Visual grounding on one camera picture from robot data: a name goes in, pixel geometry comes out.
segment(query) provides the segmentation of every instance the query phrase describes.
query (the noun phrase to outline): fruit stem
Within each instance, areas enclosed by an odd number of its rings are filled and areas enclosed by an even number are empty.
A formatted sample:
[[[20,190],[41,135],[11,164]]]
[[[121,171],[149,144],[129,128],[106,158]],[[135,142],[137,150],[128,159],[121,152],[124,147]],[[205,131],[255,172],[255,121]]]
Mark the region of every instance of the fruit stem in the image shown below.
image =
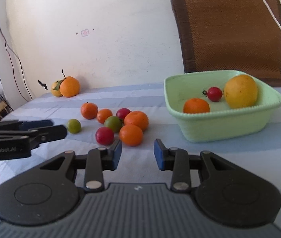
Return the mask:
[[[64,75],[64,73],[63,73],[63,69],[61,70],[61,72],[62,72],[62,74]],[[64,75],[64,78],[66,78],[66,76]]]

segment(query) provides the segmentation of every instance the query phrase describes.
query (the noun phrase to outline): blue striped tablecloth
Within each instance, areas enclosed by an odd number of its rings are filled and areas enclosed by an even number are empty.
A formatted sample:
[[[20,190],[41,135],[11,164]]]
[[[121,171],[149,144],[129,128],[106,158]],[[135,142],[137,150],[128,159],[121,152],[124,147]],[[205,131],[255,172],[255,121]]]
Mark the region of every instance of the blue striped tablecloth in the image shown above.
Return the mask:
[[[165,106],[163,84],[118,86],[91,89],[73,98],[56,98],[44,94],[6,117],[19,120],[52,119],[55,124],[65,124],[76,118],[81,122],[79,134],[68,134],[65,140],[54,141],[32,151],[26,159],[0,161],[0,182],[12,178],[65,150],[85,154],[98,147],[95,132],[101,126],[95,119],[86,120],[80,114],[84,102],[93,102],[99,109],[109,108],[116,113],[119,108],[141,110],[149,116],[150,126],[144,133],[143,143],[135,148],[123,146],[118,169],[105,171],[104,178],[109,182],[165,182],[171,181],[171,172],[161,172],[153,154],[156,138],[162,139],[166,147],[179,147],[191,154],[210,150],[221,157],[272,182],[281,191],[281,107],[272,115],[266,128],[258,133],[210,143],[194,144],[184,139],[176,121],[169,115]],[[78,172],[76,185],[82,186],[83,175]],[[192,171],[192,185],[197,186],[199,178]],[[281,228],[281,210],[276,219]]]

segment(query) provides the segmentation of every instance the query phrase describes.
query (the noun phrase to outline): green plastic basket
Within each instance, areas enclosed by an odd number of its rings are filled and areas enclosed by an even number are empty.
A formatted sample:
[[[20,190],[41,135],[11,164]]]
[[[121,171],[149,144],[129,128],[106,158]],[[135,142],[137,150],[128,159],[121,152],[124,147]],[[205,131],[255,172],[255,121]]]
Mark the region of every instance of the green plastic basket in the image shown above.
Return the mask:
[[[281,94],[271,86],[251,76],[258,87],[257,102],[252,107],[230,109],[224,97],[211,102],[202,94],[212,86],[224,89],[225,83],[240,71],[223,70],[187,73],[164,81],[167,110],[176,118],[184,137],[190,142],[223,140],[262,130],[273,110],[281,105]],[[183,113],[187,99],[202,98],[210,105],[209,113]]]

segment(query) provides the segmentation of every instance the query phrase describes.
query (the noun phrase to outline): brown chair back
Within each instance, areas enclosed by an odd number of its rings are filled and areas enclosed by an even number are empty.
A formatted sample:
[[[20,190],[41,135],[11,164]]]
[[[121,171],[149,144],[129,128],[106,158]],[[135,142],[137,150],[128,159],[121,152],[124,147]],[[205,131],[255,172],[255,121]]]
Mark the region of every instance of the brown chair back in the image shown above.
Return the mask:
[[[279,0],[266,0],[281,24]],[[262,0],[172,0],[184,72],[240,70],[281,86],[281,31]]]

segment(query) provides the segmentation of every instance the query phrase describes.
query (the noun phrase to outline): black wire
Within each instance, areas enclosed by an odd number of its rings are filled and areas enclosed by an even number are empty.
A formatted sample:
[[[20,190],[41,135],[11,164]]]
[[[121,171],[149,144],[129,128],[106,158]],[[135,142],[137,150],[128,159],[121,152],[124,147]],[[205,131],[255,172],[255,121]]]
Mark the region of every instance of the black wire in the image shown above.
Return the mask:
[[[13,68],[13,77],[14,77],[14,81],[15,81],[15,84],[16,84],[16,86],[17,86],[18,92],[20,93],[20,95],[22,96],[22,98],[25,99],[25,100],[28,102],[28,100],[27,100],[26,98],[24,98],[24,96],[23,96],[22,93],[20,92],[19,87],[18,87],[18,85],[17,85],[16,78],[15,78],[15,73],[14,73],[13,62],[12,62],[11,55],[10,55],[9,51],[7,50],[7,48],[9,48],[9,49],[11,50],[11,52],[12,52],[12,53],[16,56],[16,58],[18,59],[19,64],[20,64],[20,66],[21,66],[21,71],[22,71],[22,76],[23,76],[23,81],[24,81],[25,87],[26,87],[26,89],[27,89],[27,91],[28,91],[29,96],[30,96],[31,99],[33,100],[32,95],[31,95],[31,93],[29,92],[28,87],[27,87],[27,85],[26,85],[26,81],[25,81],[25,77],[24,77],[24,71],[23,71],[23,66],[22,66],[21,60],[20,60],[19,56],[13,51],[13,49],[8,45],[7,40],[6,40],[6,38],[5,38],[5,36],[4,36],[3,32],[2,32],[1,27],[0,27],[0,33],[1,33],[2,37],[3,37],[3,39],[5,40],[5,50],[6,50],[6,52],[8,53],[8,55],[9,55],[9,57],[10,57],[11,65],[12,65],[12,68]]]

